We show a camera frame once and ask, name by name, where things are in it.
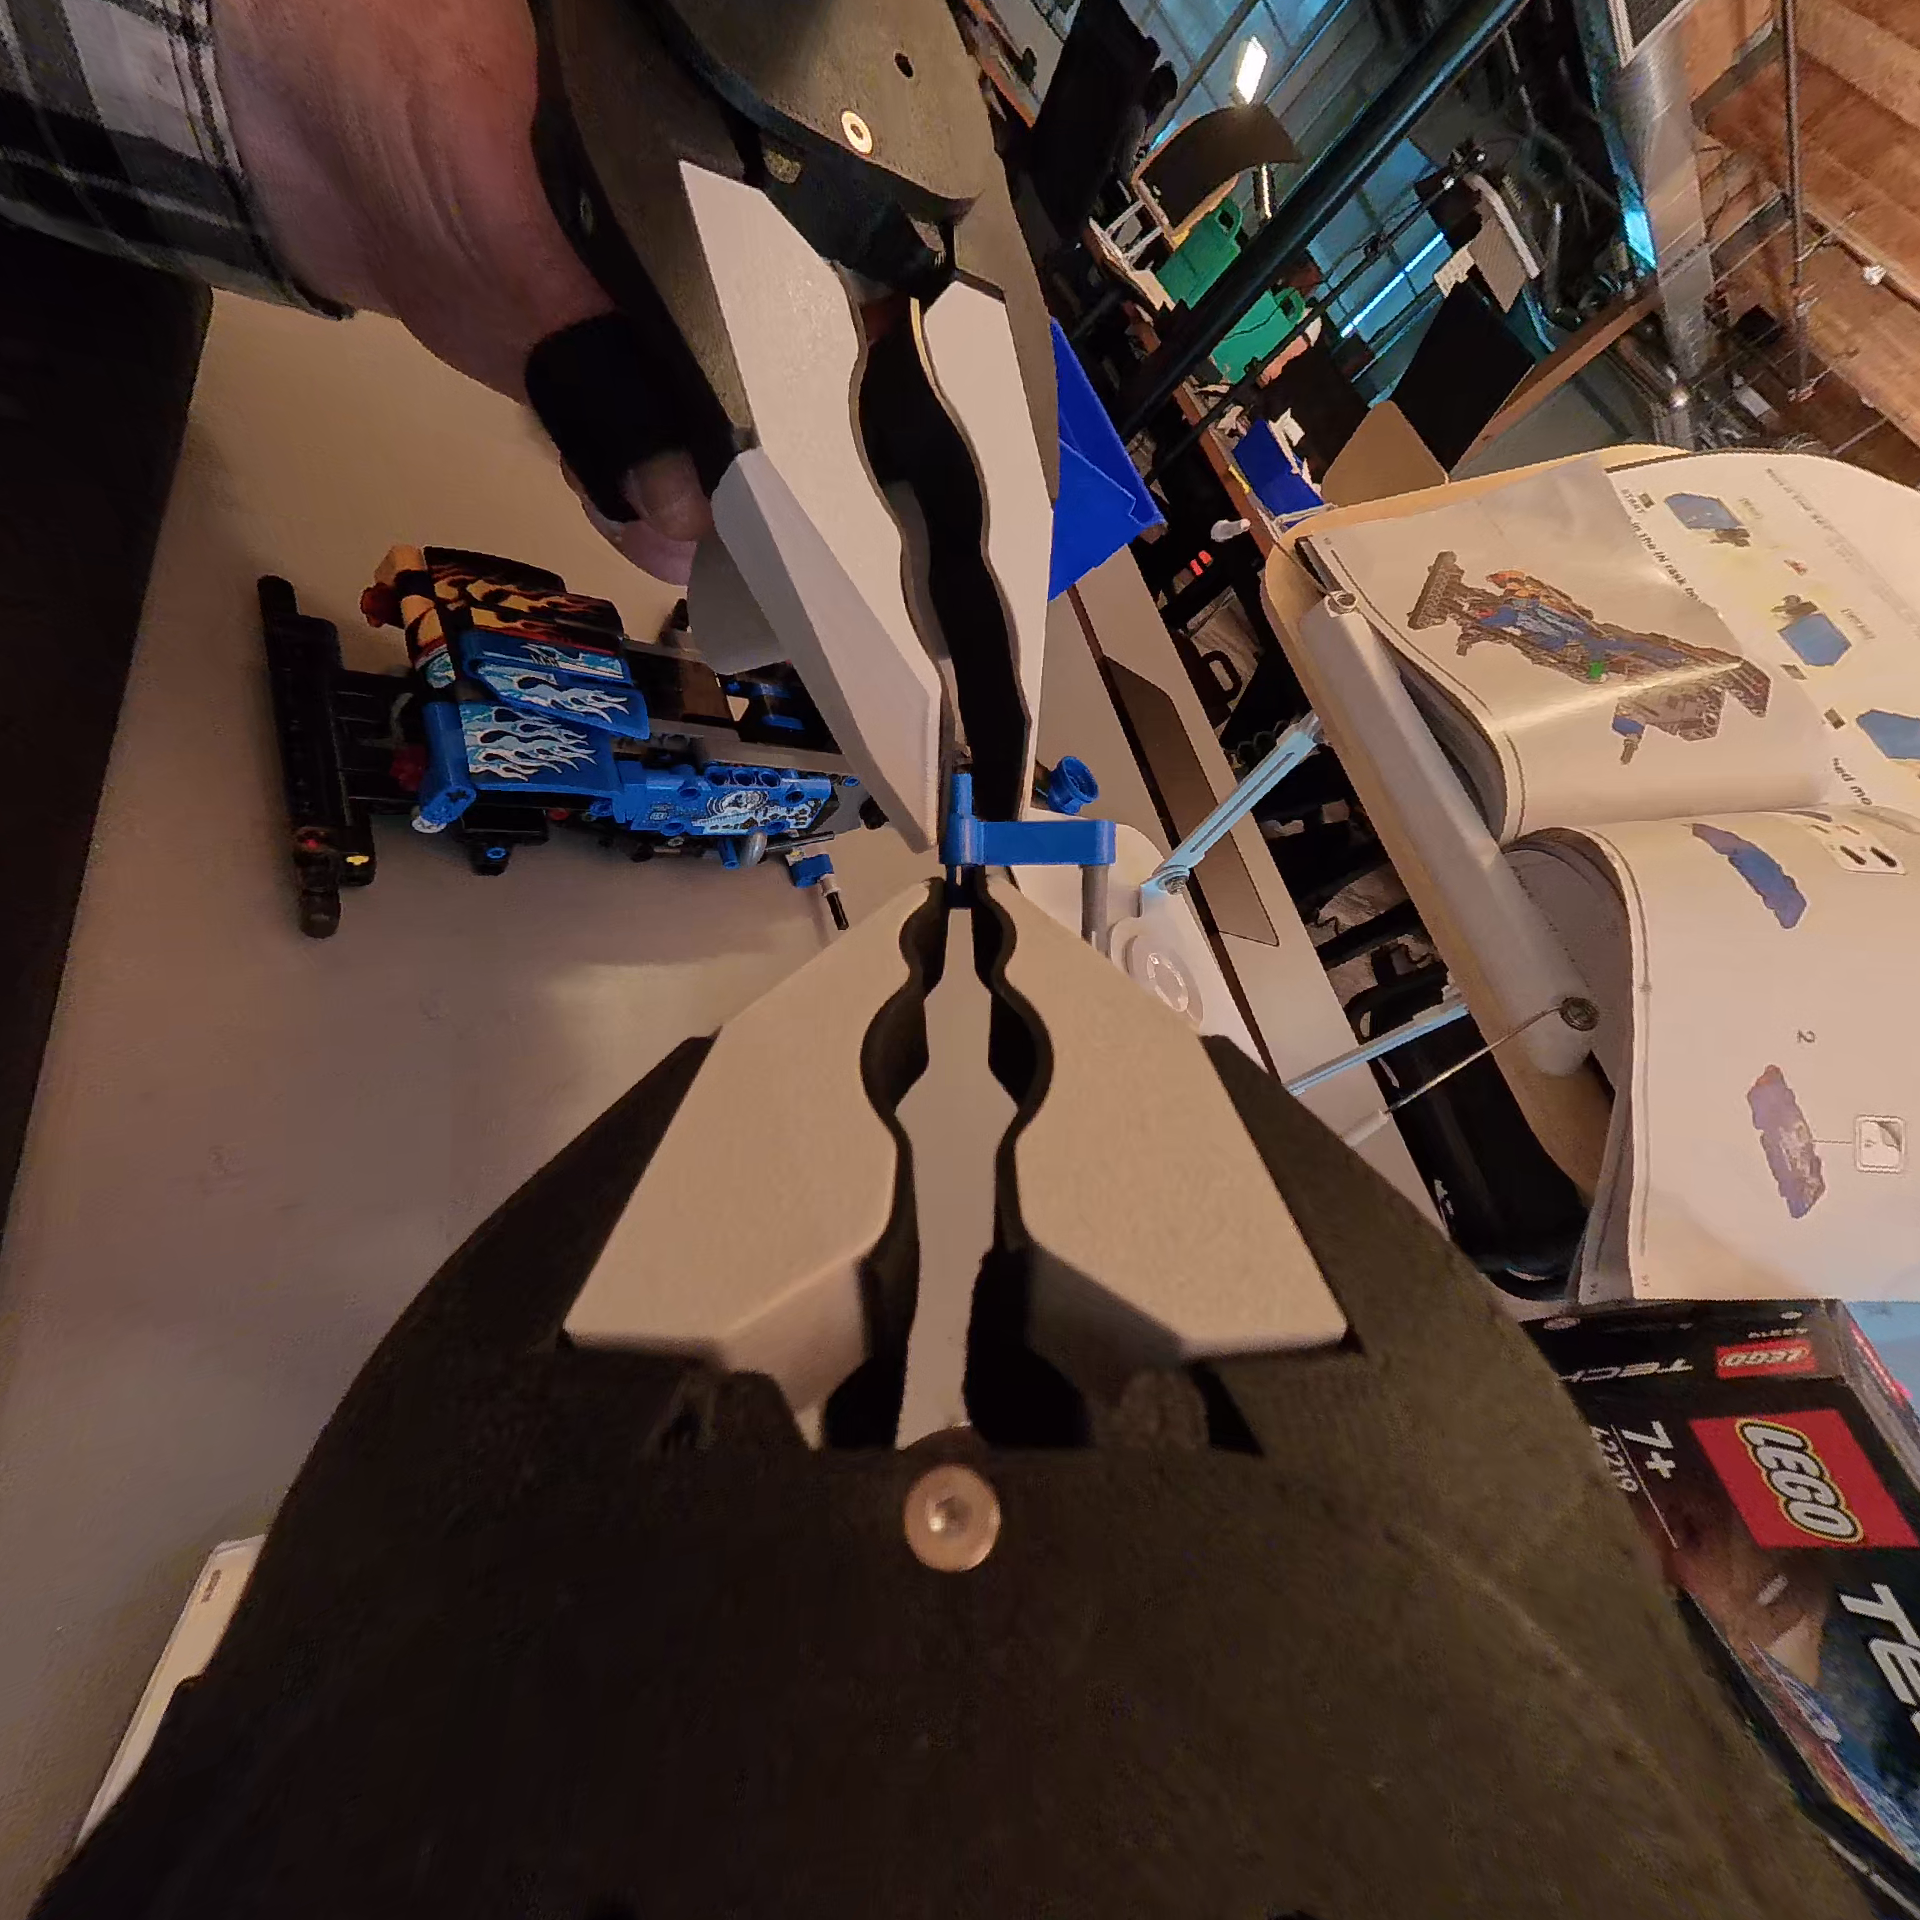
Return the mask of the black support pole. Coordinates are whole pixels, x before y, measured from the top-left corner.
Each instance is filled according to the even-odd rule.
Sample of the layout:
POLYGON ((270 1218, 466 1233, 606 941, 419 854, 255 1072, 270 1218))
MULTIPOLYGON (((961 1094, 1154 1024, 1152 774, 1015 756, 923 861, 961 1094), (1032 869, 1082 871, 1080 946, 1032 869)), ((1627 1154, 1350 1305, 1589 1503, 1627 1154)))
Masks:
POLYGON ((1352 127, 1287 188, 1267 223, 1191 306, 1185 321, 1163 336, 1121 384, 1109 416, 1122 441, 1148 425, 1185 373, 1211 355, 1257 295, 1281 275, 1287 260, 1309 247, 1337 207, 1376 171, 1381 157, 1418 123, 1439 92, 1457 83, 1524 7, 1524 1, 1463 1, 1420 40, 1352 127))

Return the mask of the blue storage bin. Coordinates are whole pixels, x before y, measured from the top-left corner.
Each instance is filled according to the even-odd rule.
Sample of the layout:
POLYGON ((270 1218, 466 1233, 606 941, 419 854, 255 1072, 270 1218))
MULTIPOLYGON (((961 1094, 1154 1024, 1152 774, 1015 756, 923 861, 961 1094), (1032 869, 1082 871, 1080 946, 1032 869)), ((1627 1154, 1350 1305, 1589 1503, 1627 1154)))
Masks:
POLYGON ((1065 330, 1050 321, 1059 436, 1048 597, 1058 599, 1165 517, 1087 377, 1065 330))

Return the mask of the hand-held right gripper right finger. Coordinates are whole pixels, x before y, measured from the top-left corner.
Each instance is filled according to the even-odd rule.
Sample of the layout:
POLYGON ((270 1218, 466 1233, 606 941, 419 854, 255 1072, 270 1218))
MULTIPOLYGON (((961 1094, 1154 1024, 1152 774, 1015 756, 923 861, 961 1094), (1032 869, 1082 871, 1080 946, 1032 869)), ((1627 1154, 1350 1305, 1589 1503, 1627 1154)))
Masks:
POLYGON ((1278 1083, 1015 885, 976 880, 969 908, 1011 1102, 965 1346, 978 1435, 1076 1448, 1139 1379, 1337 1350, 1348 1316, 1224 1069, 1278 1083))

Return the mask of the white book stand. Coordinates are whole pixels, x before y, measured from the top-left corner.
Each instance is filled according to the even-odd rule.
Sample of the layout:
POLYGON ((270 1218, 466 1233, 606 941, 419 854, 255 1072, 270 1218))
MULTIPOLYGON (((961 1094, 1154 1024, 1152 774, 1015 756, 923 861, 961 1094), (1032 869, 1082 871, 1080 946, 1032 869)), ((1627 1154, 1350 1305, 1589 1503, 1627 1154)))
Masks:
MULTIPOLYGON (((1616 445, 1396 495, 1333 502, 1298 515, 1298 523, 1278 532, 1256 525, 1257 534, 1274 536, 1278 551, 1269 562, 1272 539, 1259 549, 1257 610, 1267 613, 1281 641, 1283 663, 1304 686, 1304 699, 1322 724, 1322 747, 1354 785, 1385 861, 1402 878, 1418 922, 1437 946, 1483 1039, 1505 1032, 1548 1000, 1559 1002, 1563 995, 1583 989, 1570 983, 1564 956, 1548 954, 1552 935, 1518 896, 1516 885, 1507 885, 1511 874, 1494 874, 1500 863, 1494 839, 1481 828, 1466 785, 1452 771, 1439 741, 1418 717, 1400 669, 1387 662, 1385 641, 1372 634, 1322 636, 1324 619, 1307 634, 1318 595, 1306 556, 1294 549, 1306 536, 1330 538, 1354 528, 1387 528, 1398 549, 1413 519, 1446 506, 1483 504, 1515 490, 1537 493, 1548 477, 1594 469, 1609 475, 1624 471, 1633 482, 1629 491, 1653 491, 1653 475, 1675 484, 1681 475, 1666 467, 1688 465, 1690 460, 1694 465, 1705 460, 1705 480, 1733 482, 1746 477, 1740 462, 1757 475, 1773 454, 1740 449, 1694 456, 1672 447, 1616 445)), ((1087 639, 1093 665, 1106 675, 1117 723, 1130 728, 1135 784, 1158 808, 1158 815, 1152 810, 1139 815, 1148 821, 1148 837, 1178 837, 1235 776, 1213 741, 1198 693, 1185 684, 1185 667, 1161 615, 1139 582, 1135 562, 1124 551, 1115 552, 1058 599, 1058 615, 1048 612, 1050 665, 1056 628, 1087 639)), ((1276 1065, 1306 1067, 1304 1044, 1331 1039, 1331 1011, 1326 1011, 1331 989, 1296 980, 1283 989, 1281 959, 1254 959, 1261 943, 1276 946, 1291 965, 1285 978, 1294 972, 1306 978, 1306 932, 1294 930, 1294 919, 1306 924, 1304 908, 1283 906, 1281 885, 1257 876, 1252 826, 1233 826, 1228 843, 1235 847, 1235 859, 1226 861, 1228 874, 1213 885, 1213 893, 1226 887, 1222 898, 1233 911, 1220 919, 1204 885, 1202 904, 1213 909, 1217 921, 1215 946, 1224 954, 1219 965, 1226 983, 1235 987, 1252 1006, 1244 1019, 1254 1041, 1246 1044, 1254 1052, 1263 1046, 1276 1065)), ((1553 1050, 1548 1041, 1581 1039, 1561 1024, 1557 1033, 1548 1030, 1535 1044, 1555 1019, 1548 1015, 1527 1032, 1503 1043, 1494 1063, 1552 1163, 1583 1198, 1592 1198, 1607 1128, 1605 1096, 1596 1070, 1581 1063, 1583 1056, 1570 1056, 1572 1065, 1564 1072, 1559 1065, 1548 1070, 1544 1061, 1553 1050)))

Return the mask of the instruction booklet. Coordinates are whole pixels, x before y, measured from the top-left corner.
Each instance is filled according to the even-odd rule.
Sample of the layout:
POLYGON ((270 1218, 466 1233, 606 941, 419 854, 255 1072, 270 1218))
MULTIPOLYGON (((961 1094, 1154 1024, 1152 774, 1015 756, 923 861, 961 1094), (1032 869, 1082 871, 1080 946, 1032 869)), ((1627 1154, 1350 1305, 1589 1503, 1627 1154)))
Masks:
POLYGON ((1609 1091, 1574 1296, 1914 1303, 1916 817, 1835 793, 1814 712, 1605 469, 1391 539, 1300 541, 1307 634, 1385 641, 1596 1007, 1533 1041, 1581 1033, 1544 1063, 1609 1091))

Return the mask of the person's left hand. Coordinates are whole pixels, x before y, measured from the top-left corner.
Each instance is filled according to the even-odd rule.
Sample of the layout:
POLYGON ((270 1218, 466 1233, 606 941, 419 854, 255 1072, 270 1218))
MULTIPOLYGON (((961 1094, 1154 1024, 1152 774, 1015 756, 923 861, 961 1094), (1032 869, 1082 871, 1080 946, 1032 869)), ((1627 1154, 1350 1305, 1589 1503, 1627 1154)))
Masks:
POLYGON ((666 440, 669 377, 577 258, 534 153, 538 38, 519 1, 218 1, 214 68, 262 225, 301 292, 399 323, 444 366, 536 406, 588 517, 684 582, 712 514, 666 440))

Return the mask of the large printed instruction sheet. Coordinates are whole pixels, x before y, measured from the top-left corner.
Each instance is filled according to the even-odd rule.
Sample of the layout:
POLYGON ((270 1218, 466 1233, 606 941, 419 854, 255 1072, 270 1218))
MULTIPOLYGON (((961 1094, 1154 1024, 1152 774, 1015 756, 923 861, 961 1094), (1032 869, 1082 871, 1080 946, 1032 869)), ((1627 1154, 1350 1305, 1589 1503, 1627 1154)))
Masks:
POLYGON ((1835 793, 1916 817, 1916 488, 1792 451, 1605 473, 1668 569, 1814 712, 1835 793))

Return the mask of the grey desk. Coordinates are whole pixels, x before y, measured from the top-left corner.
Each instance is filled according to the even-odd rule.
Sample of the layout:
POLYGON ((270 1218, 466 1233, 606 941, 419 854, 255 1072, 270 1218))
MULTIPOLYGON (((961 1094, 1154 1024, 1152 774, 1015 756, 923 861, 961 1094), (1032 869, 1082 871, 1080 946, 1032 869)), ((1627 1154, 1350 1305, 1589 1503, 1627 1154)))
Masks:
POLYGON ((397 539, 518 556, 654 632, 527 416, 381 318, 218 295, 3 1239, 3 1916, 72 1845, 183 1599, 260 1531, 481 1220, 686 1037, 826 943, 780 865, 564 832, 469 876, 382 826, 294 919, 255 582, 382 663, 397 539))

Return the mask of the blue angled beam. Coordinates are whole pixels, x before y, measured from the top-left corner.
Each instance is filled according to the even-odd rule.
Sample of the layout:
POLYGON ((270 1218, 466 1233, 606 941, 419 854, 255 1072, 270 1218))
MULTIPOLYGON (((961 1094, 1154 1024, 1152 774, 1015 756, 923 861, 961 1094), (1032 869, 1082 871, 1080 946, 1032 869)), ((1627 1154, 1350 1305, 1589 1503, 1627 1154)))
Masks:
POLYGON ((1078 874, 1078 930, 1087 945, 1108 952, 1109 880, 1117 859, 1117 824, 1082 813, 989 819, 974 810, 973 774, 965 765, 947 773, 941 808, 939 858, 950 889, 965 889, 989 869, 1067 867, 1078 874))

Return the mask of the dark toy set box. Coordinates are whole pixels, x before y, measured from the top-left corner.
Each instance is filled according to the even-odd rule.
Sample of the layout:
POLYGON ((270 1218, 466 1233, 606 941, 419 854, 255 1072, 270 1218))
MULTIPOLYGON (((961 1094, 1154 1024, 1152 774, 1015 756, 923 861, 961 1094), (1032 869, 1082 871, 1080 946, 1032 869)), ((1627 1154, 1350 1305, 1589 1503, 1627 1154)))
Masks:
POLYGON ((1916 1403, 1840 1302, 1524 1324, 1801 1807, 1886 1912, 1918 1892, 1916 1403))

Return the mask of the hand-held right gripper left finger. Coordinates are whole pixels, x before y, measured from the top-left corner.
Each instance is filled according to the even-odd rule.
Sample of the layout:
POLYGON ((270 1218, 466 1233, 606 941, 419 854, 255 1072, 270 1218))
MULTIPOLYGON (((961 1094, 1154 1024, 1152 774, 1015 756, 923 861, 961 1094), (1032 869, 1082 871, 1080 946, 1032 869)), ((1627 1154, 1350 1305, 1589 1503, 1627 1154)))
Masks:
POLYGON ((947 930, 917 880, 715 1030, 566 1337, 765 1376, 828 1446, 897 1444, 921 1266, 899 1111, 947 930))

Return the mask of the person's left forearm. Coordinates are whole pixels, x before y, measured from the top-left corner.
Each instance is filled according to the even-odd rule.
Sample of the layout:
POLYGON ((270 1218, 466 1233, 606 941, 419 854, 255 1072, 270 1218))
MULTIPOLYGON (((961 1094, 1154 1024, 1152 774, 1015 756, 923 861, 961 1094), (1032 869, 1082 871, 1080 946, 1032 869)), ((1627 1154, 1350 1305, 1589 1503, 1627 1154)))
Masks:
POLYGON ((161 273, 353 316, 275 249, 229 123, 209 1, 1 5, 1 212, 161 273))

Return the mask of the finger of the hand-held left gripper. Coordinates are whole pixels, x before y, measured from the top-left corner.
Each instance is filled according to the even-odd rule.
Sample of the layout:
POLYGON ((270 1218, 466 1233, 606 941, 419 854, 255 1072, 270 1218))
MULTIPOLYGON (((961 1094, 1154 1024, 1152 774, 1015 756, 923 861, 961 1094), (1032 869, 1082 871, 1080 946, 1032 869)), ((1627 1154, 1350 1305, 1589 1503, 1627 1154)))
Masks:
POLYGON ((939 835, 943 689, 902 591, 904 547, 858 425, 865 343, 847 284, 762 192, 680 162, 751 441, 715 534, 828 734, 919 852, 939 835))
POLYGON ((1037 763, 1052 497, 1006 303, 969 281, 871 303, 858 419, 902 538, 902 591, 941 699, 936 789, 969 771, 1021 817, 1037 763))

